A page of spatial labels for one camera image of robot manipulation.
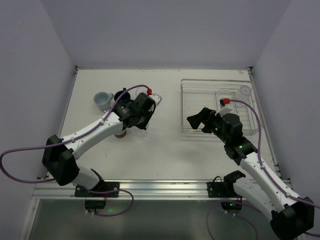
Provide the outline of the dark blue mug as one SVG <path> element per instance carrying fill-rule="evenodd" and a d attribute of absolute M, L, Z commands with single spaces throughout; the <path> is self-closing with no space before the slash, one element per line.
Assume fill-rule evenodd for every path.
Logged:
<path fill-rule="evenodd" d="M 121 102 L 131 99 L 131 94 L 127 91 L 127 89 L 124 87 L 122 90 L 118 91 L 114 95 L 114 101 Z"/>

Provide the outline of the clear plastic cup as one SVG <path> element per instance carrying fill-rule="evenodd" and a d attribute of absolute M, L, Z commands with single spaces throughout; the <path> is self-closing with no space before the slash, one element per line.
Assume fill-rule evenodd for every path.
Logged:
<path fill-rule="evenodd" d="M 239 89 L 234 93 L 234 99 L 248 102 L 252 95 L 252 88 L 247 85 L 242 85 Z"/>
<path fill-rule="evenodd" d="M 138 138 L 143 139 L 143 138 L 145 138 L 145 137 L 148 135 L 148 133 L 149 133 L 149 127 L 146 126 L 145 129 L 140 129 L 140 128 L 138 128 L 138 127 L 135 127 L 135 128 L 134 128 L 134 132 L 135 132 L 135 135 L 136 135 Z"/>

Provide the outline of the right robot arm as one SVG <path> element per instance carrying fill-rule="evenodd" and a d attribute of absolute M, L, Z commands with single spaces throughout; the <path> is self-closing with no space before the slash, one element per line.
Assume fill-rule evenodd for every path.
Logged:
<path fill-rule="evenodd" d="M 205 107 L 187 121 L 192 129 L 203 125 L 203 133 L 218 137 L 226 155 L 255 180 L 257 186 L 251 186 L 242 172 L 235 171 L 223 183 L 263 213 L 279 239 L 293 240 L 314 227 L 314 203 L 300 197 L 262 160 L 259 149 L 244 137 L 240 117 L 230 108 L 215 111 Z"/>

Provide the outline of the light blue mug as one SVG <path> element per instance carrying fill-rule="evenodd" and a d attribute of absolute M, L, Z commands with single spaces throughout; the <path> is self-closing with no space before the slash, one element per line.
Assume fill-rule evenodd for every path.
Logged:
<path fill-rule="evenodd" d="M 111 102 L 113 98 L 114 98 L 113 93 L 101 91 L 94 96 L 93 101 L 96 104 L 96 106 L 99 108 L 99 110 L 103 112 L 111 108 Z"/>

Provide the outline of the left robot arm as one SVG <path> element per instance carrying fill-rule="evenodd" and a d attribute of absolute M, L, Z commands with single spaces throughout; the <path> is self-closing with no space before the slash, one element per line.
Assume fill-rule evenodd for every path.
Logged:
<path fill-rule="evenodd" d="M 118 98 L 106 114 L 85 128 L 63 138 L 49 137 L 42 164 L 60 186 L 74 184 L 88 192 L 106 191 L 103 178 L 94 169 L 79 166 L 77 160 L 102 140 L 128 128 L 146 130 L 161 101 L 161 96 L 144 92 L 134 100 Z"/>

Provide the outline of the cream brown ceramic cup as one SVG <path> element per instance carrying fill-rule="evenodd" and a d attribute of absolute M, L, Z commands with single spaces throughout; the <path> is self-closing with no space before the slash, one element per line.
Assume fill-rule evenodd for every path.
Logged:
<path fill-rule="evenodd" d="M 118 139 L 124 138 L 127 135 L 127 130 L 124 129 L 121 132 L 114 134 L 114 136 Z"/>

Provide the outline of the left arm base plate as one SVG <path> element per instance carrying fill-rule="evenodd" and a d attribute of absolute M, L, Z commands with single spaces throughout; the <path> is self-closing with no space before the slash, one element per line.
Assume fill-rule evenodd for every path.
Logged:
<path fill-rule="evenodd" d="M 76 186 L 74 196 L 80 198 L 117 198 L 119 193 L 116 191 L 120 188 L 120 183 L 117 181 L 105 181 L 104 183 L 99 183 L 93 188 L 95 192 L 110 192 L 107 194 L 95 194 L 90 191 L 82 189 L 80 186 Z"/>

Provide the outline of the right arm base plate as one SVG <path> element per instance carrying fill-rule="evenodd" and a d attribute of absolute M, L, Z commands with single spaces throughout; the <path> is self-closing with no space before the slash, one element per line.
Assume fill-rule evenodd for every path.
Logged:
<path fill-rule="evenodd" d="M 233 184 L 246 175 L 239 170 L 233 171 L 223 178 L 216 176 L 212 181 L 206 183 L 206 190 L 209 198 L 237 198 Z"/>

